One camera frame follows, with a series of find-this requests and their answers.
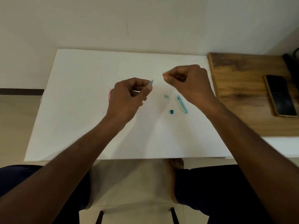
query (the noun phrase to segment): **navy pants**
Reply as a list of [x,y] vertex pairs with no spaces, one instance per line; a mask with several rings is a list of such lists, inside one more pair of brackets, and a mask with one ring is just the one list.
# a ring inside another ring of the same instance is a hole
[[[14,165],[0,168],[0,196],[42,166]],[[274,223],[238,165],[177,171],[175,196],[180,204],[208,215],[209,224]],[[79,211],[90,198],[90,175],[78,184],[53,223],[79,223]]]
[[[8,193],[43,166],[13,165],[0,168],[0,197]],[[77,185],[53,223],[79,223],[79,211],[87,207],[90,198],[90,175]]]
[[238,165],[180,169],[175,196],[208,215],[208,224],[273,223]]

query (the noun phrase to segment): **black chair leg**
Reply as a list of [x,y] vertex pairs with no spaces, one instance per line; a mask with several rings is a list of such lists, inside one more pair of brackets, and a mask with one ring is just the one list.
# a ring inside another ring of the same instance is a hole
[[103,215],[104,215],[104,212],[100,211],[99,216],[98,216],[97,221],[95,222],[95,224],[101,224],[102,223]]
[[178,218],[176,216],[176,212],[174,211],[174,208],[170,208],[169,210],[171,211],[171,216],[172,216],[173,224],[180,224],[178,222]]

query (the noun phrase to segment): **forearm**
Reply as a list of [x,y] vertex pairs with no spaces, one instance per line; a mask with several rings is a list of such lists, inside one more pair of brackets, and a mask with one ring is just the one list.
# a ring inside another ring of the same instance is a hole
[[277,223],[297,222],[299,169],[223,104],[202,109]]
[[4,195],[0,199],[1,222],[52,223],[93,162],[124,125],[116,119],[103,118],[94,129]]

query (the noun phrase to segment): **fingernail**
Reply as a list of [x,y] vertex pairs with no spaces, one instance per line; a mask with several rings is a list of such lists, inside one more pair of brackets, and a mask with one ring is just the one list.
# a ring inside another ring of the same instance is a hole
[[149,91],[152,91],[152,85],[147,85],[146,87],[148,88]]

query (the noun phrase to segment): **teal marker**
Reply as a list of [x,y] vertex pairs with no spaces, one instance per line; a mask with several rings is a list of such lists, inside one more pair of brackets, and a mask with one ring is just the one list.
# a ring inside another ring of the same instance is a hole
[[181,104],[182,108],[184,109],[184,111],[185,111],[185,114],[187,114],[187,113],[188,113],[188,111],[187,111],[187,109],[186,109],[186,107],[185,107],[185,105],[184,105],[184,103],[183,103],[183,101],[182,101],[181,97],[178,95],[178,96],[177,96],[177,98],[178,98],[178,101],[180,102],[180,104]]
[[154,81],[154,80],[150,81],[150,82],[148,83],[148,85],[152,85],[153,81]]

